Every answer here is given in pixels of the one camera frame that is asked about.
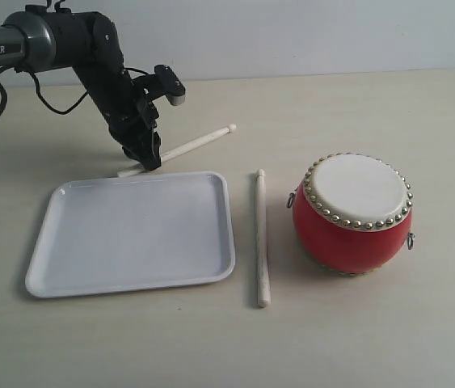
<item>white wall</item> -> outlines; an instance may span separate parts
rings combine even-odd
[[[0,23],[25,2],[0,0]],[[455,67],[455,0],[68,0],[119,30],[126,63],[182,79]],[[8,85],[31,84],[7,74]],[[69,70],[44,84],[74,83]]]

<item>robotic arm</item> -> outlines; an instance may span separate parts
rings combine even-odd
[[[26,6],[8,16],[0,27],[0,73],[14,68],[29,73],[38,96],[51,110],[66,114],[88,94],[107,121],[112,137],[127,157],[147,171],[161,166],[161,139],[155,129],[159,118],[153,101],[166,96],[171,105],[180,105],[185,88],[170,67],[157,65],[154,74],[124,67],[116,27],[98,12],[73,13],[62,8]],[[71,67],[86,94],[65,112],[51,108],[40,94],[35,73]],[[131,78],[129,71],[144,75]],[[0,115],[6,106],[6,91],[0,84]]]

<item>beige table surface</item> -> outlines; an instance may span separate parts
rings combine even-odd
[[[214,285],[38,301],[24,291],[48,197],[128,167],[90,100],[48,112],[10,89],[0,120],[0,387],[455,387],[455,70],[187,82],[163,150],[238,131],[157,173],[228,181],[237,264]],[[58,107],[81,88],[45,88]],[[379,271],[312,264],[285,201],[317,158],[383,158],[411,182],[417,234]],[[255,307],[254,178],[267,172],[272,305]]]

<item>drumstick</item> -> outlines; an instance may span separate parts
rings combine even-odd
[[[195,140],[191,140],[188,143],[182,144],[178,146],[177,148],[174,148],[173,150],[169,150],[165,152],[164,154],[161,155],[161,162],[167,162],[170,159],[176,158],[182,154],[186,154],[187,152],[194,150],[195,148],[204,146],[211,141],[215,141],[219,139],[222,136],[225,136],[227,133],[232,133],[236,130],[236,124],[230,124],[227,127],[217,129],[214,132],[208,133],[207,135],[204,135],[203,137],[198,137]],[[123,176],[132,176],[132,175],[137,175],[142,172],[144,172],[145,169],[141,164],[137,164],[135,166],[132,166],[130,168],[127,168],[126,170],[122,170],[117,173],[117,176],[123,177]]]
[[[258,249],[258,305],[270,305],[270,278],[267,258],[267,188],[265,171],[258,170],[256,178],[256,233]]]

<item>tray rim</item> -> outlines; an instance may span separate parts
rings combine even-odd
[[[188,278],[186,280],[158,280],[154,282],[141,282],[136,283],[133,285],[115,285],[115,286],[108,286],[108,287],[83,287],[81,289],[71,288],[71,289],[62,289],[56,291],[49,291],[46,289],[39,288],[34,281],[35,272],[36,272],[36,265],[39,265],[39,256],[38,252],[46,239],[46,230],[48,229],[49,223],[53,222],[50,220],[49,217],[50,211],[53,209],[54,206],[57,205],[57,195],[59,195],[60,191],[63,189],[70,188],[71,184],[76,183],[98,183],[107,181],[108,183],[114,182],[131,182],[131,181],[138,181],[141,182],[143,180],[156,180],[160,178],[169,178],[172,177],[183,177],[183,176],[197,176],[197,175],[204,175],[204,176],[214,176],[221,182],[221,191],[222,191],[222,198],[223,198],[223,205],[225,207],[225,220],[226,220],[226,232],[228,234],[229,239],[229,266],[220,274],[216,276],[204,276],[204,277],[197,277],[197,278]],[[134,175],[134,176],[127,176],[127,177],[111,177],[111,178],[95,178],[95,179],[80,179],[80,180],[71,180],[69,182],[65,182],[55,188],[49,197],[48,207],[44,211],[44,219],[40,226],[39,233],[37,235],[35,247],[33,252],[30,256],[30,262],[27,268],[27,273],[25,276],[25,286],[26,290],[34,297],[38,298],[56,298],[56,297],[84,297],[84,296],[92,296],[92,295],[105,295],[110,293],[127,293],[127,292],[136,292],[142,290],[150,290],[150,289],[169,289],[175,287],[185,287],[190,285],[206,285],[211,283],[216,283],[218,281],[224,280],[227,278],[234,270],[236,264],[236,252],[235,252],[235,244],[234,244],[234,231],[233,231],[233,222],[232,222],[232,215],[230,212],[230,195],[229,189],[227,187],[227,180],[223,175],[218,172],[205,170],[205,171],[192,171],[192,172],[174,172],[174,173],[162,173],[162,174],[155,174],[155,175]]]

